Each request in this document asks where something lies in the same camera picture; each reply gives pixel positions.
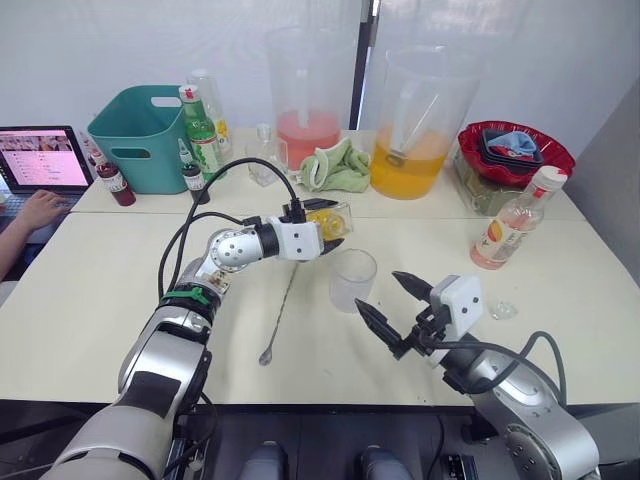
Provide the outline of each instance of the laptop screen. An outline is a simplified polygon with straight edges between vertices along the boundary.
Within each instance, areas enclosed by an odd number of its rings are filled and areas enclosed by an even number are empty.
[[[0,128],[2,173],[12,191],[47,187],[53,191],[84,190],[90,184],[75,137],[69,138],[73,136],[70,129],[14,128]]]

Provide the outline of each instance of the green strap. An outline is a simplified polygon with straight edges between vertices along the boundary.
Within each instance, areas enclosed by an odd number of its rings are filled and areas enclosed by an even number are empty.
[[[207,297],[202,294],[202,287],[193,287],[191,290],[186,291],[173,290],[165,293],[164,297],[162,297],[163,300],[166,300],[167,298],[191,298],[192,300],[200,302],[206,306],[209,306],[211,303]]]

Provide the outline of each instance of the green glass bottle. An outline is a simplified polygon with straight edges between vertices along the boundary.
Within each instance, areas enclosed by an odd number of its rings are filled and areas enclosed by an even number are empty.
[[[187,137],[202,173],[209,179],[222,167],[216,127],[204,111],[197,86],[183,85],[179,91],[180,100],[184,105]]]

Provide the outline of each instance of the black cable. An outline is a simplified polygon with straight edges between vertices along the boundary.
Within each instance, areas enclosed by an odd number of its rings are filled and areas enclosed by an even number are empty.
[[[444,423],[442,423],[442,418],[440,418],[440,415],[436,415],[436,418],[438,419],[438,423],[440,424],[440,440],[438,441],[438,448],[436,448],[435,456],[433,457],[433,460],[431,460],[431,465],[429,465],[429,470],[427,470],[427,475],[424,477],[425,480],[431,480],[431,476],[433,475],[434,471],[433,469],[435,468],[436,463],[438,463],[438,459],[440,458],[440,455],[442,455],[442,449],[444,448]]]
[[[220,178],[220,176],[224,172],[232,169],[233,167],[237,167],[238,165],[244,165],[245,163],[257,163],[259,165],[263,165],[268,169],[270,169],[273,173],[276,174],[276,176],[282,181],[282,183],[284,183],[285,187],[289,191],[289,195],[291,195],[291,200],[292,201],[298,200],[298,197],[296,196],[296,192],[293,190],[293,187],[291,186],[291,183],[289,183],[289,180],[287,180],[287,177],[285,176],[285,174],[282,173],[277,167],[275,167],[271,163],[265,160],[261,160],[259,158],[241,158],[240,160],[234,160],[233,162],[227,163],[225,166],[223,166],[218,171],[216,171],[216,173],[213,174],[213,176],[207,181],[207,183],[205,183],[204,188],[200,190],[200,193],[198,194],[197,198],[193,200],[193,204],[189,209],[189,213],[187,214],[187,219],[185,220],[183,225],[182,235],[180,237],[180,244],[178,245],[178,254],[176,256],[176,265],[173,269],[173,276],[171,277],[171,283],[169,283],[169,290],[173,289],[173,287],[175,287],[176,285],[176,282],[178,281],[178,275],[180,274],[180,267],[182,265],[182,253],[184,251],[184,244],[187,241],[189,226],[193,221],[193,214],[195,213],[196,208],[198,207],[198,202],[200,202],[200,199],[204,195],[204,192],[207,192],[211,184],[215,182],[218,178]]]
[[[540,369],[540,367],[527,360],[522,355],[514,352],[513,350],[509,350],[502,345],[496,345],[495,343],[487,342],[440,342],[438,340],[433,340],[432,338],[423,339],[423,343],[425,347],[431,348],[433,350],[492,350],[494,352],[501,353],[502,355],[510,357],[516,362],[532,370],[542,379],[542,381],[547,384],[554,397],[556,397],[556,399],[558,400],[558,403],[560,403],[562,407],[566,406],[565,404],[563,404],[564,402],[562,399],[562,395],[560,394],[560,390],[558,389],[556,384],[553,383],[553,380],[551,380],[549,376],[544,373],[542,369]]]
[[[204,434],[204,436],[200,440],[198,440],[189,448],[187,448],[184,452],[182,452],[182,455],[180,455],[173,462],[167,465],[167,468],[164,469],[164,473],[162,474],[163,478],[169,475],[171,472],[173,472],[180,465],[187,462],[191,458],[191,456],[200,449],[202,445],[204,445],[211,437],[213,437],[213,434],[216,432],[216,428],[218,427],[218,411],[216,410],[216,407],[213,405],[213,402],[209,399],[209,397],[207,397],[204,394],[204,392],[200,394],[200,398],[202,398],[202,400],[204,400],[204,402],[209,407],[211,407],[211,410],[213,413],[213,422],[212,422],[211,428],[207,430],[207,432]]]
[[[224,220],[233,222],[237,225],[243,225],[241,220],[238,220],[237,218],[233,218],[229,215],[225,215],[224,213],[218,213],[218,212],[199,213],[198,215],[196,215],[191,219],[191,223],[195,222],[196,220],[200,220],[201,218],[204,218],[204,217],[218,217],[218,218],[222,218]],[[160,265],[158,266],[158,300],[162,300],[162,297],[164,296],[164,266],[167,262],[167,258],[169,257],[169,254],[171,253],[171,249],[175,245],[180,234],[182,234],[183,229],[184,229],[184,225],[181,225],[178,231],[174,233],[173,237],[171,238],[171,241],[167,245],[167,248],[164,249],[164,253],[162,254],[162,259],[160,259]]]
[[[558,347],[558,344],[556,343],[555,339],[547,332],[544,332],[544,331],[534,332],[533,334],[531,334],[531,336],[527,340],[527,343],[525,344],[523,349],[520,351],[519,355],[526,358],[531,352],[531,350],[533,349],[533,347],[535,346],[538,339],[540,338],[544,338],[547,342],[549,342],[549,345],[551,346],[551,350],[553,351],[553,355],[555,357],[556,365],[558,368],[558,379],[560,383],[560,398],[558,398],[558,402],[563,407],[566,407],[567,380],[566,380],[565,371],[564,371],[564,362],[562,361],[562,355],[560,353],[560,347]],[[481,385],[476,387],[467,388],[465,393],[469,395],[480,395],[490,390],[493,390],[498,385],[500,385],[504,380],[506,380],[507,377],[509,377],[509,375],[511,375],[513,371],[516,368],[518,368],[518,365],[519,363],[514,360],[509,364],[507,368],[505,368],[493,380],[488,382],[483,382]]]

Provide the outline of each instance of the cloth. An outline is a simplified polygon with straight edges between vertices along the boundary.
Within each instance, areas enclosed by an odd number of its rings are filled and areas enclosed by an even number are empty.
[[[353,148],[350,138],[337,145],[316,148],[313,155],[302,162],[300,181],[311,192],[344,190],[362,193],[371,180],[369,154]]]
[[[505,156],[508,157],[532,157],[538,148],[529,135],[517,131],[505,133],[489,140],[487,147],[500,155],[506,154]]]

